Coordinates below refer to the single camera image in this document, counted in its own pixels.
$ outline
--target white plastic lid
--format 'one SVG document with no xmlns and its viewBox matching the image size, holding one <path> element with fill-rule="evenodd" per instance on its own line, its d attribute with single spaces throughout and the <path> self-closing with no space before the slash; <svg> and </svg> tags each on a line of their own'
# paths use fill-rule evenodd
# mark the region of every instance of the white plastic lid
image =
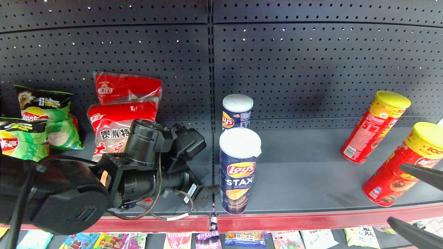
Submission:
<svg viewBox="0 0 443 249">
<path fill-rule="evenodd" d="M 254 100 L 243 94 L 231 94 L 223 98 L 223 107 L 228 111 L 242 113 L 254 106 Z"/>
<path fill-rule="evenodd" d="M 221 134 L 220 149 L 235 158 L 258 157 L 261 154 L 261 139 L 250 129 L 232 128 Z"/>
</svg>

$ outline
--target yellow lid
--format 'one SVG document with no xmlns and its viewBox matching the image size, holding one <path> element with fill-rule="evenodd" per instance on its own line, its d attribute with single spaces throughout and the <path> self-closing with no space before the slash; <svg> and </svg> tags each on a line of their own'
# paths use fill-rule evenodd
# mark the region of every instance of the yellow lid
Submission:
<svg viewBox="0 0 443 249">
<path fill-rule="evenodd" d="M 436 147 L 443 148 L 442 126 L 428 122 L 418 122 L 413 126 L 412 131 L 426 142 L 435 145 Z"/>
<path fill-rule="evenodd" d="M 378 101 L 383 102 L 384 104 L 397 108 L 406 109 L 411 106 L 411 101 L 405 96 L 398 93 L 393 93 L 389 91 L 378 91 L 375 94 L 375 98 Z"/>
</svg>

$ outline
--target lay's stax can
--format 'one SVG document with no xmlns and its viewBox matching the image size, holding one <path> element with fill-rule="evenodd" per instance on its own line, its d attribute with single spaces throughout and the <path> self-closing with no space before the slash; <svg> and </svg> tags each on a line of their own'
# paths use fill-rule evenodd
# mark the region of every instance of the lay's stax can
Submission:
<svg viewBox="0 0 443 249">
<path fill-rule="evenodd" d="M 254 100 L 243 94 L 231 94 L 223 98 L 223 131 L 235 128 L 251 127 L 251 109 Z"/>
<path fill-rule="evenodd" d="M 443 127 L 416 123 L 404 142 L 363 184 L 365 195 L 377 205 L 391 206 L 419 180 L 399 169 L 404 163 L 433 168 L 443 158 Z"/>
<path fill-rule="evenodd" d="M 411 101 L 403 95 L 378 91 L 342 147 L 342 155 L 351 162 L 364 163 L 410 105 Z"/>
<path fill-rule="evenodd" d="M 241 214 L 246 209 L 254 180 L 261 139 L 247 128 L 232 128 L 220 136 L 220 196 L 223 209 Z"/>
</svg>

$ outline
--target red chip can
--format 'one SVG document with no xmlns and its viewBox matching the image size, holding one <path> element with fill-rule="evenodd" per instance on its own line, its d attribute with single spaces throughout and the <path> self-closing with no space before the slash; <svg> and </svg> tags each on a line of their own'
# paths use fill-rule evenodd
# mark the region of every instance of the red chip can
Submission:
<svg viewBox="0 0 443 249">
<path fill-rule="evenodd" d="M 364 163 L 410 105 L 411 101 L 403 95 L 378 91 L 342 147 L 342 155 L 351 162 Z"/>
<path fill-rule="evenodd" d="M 363 192 L 373 203 L 391 206 L 419 180 L 399 169 L 404 163 L 432 168 L 443 158 L 443 127 L 416 123 L 404 142 L 363 184 Z"/>
</svg>

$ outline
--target green chip bag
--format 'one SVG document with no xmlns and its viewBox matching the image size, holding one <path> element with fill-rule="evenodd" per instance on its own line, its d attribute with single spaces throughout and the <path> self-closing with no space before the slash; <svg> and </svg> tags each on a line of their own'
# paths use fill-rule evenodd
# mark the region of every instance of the green chip bag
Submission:
<svg viewBox="0 0 443 249">
<path fill-rule="evenodd" d="M 24 120 L 60 121 L 68 118 L 72 93 L 15 87 Z"/>
<path fill-rule="evenodd" d="M 22 118 L 47 120 L 48 141 L 58 150 L 83 149 L 78 130 L 69 115 L 72 93 L 15 86 Z"/>
<path fill-rule="evenodd" d="M 46 125 L 48 141 L 51 148 L 57 150 L 81 150 L 83 149 L 77 129 L 74 126 L 72 116 L 61 121 L 48 120 Z"/>
<path fill-rule="evenodd" d="M 0 143 L 4 155 L 40 161 L 49 154 L 46 137 L 46 121 L 0 118 Z"/>
</svg>

